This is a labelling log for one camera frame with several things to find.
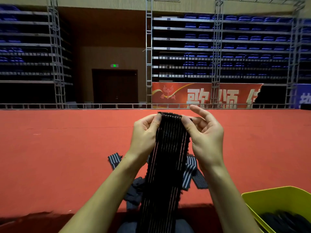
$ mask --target door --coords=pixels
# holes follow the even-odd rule
[[[94,103],[138,103],[136,70],[92,70],[92,75]]]

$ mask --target person's right hand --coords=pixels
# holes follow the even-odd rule
[[[190,105],[190,109],[201,117],[183,116],[181,121],[191,136],[193,153],[202,172],[208,172],[214,167],[224,167],[224,129],[210,112],[195,105]]]

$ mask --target yellow bin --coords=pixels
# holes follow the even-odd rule
[[[256,221],[269,233],[276,233],[260,217],[277,210],[300,214],[311,222],[311,194],[293,186],[284,186],[243,193],[242,197]]]

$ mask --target person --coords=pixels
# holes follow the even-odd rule
[[[190,109],[199,117],[182,116],[181,121],[191,136],[193,153],[209,185],[223,232],[260,233],[224,165],[223,127],[210,112],[195,105]],[[160,122],[161,114],[152,114],[134,123],[131,146],[124,158],[60,233],[108,231],[123,197],[155,146]]]

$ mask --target red stage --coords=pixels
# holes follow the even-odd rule
[[[190,110],[165,111],[194,116]],[[156,112],[0,111],[0,217],[75,213],[112,172],[107,157],[128,150],[134,121]],[[224,127],[225,164],[241,193],[286,185],[311,192],[310,111],[212,113]],[[191,182],[179,204],[211,202],[208,190]],[[123,201],[119,211],[125,209]]]

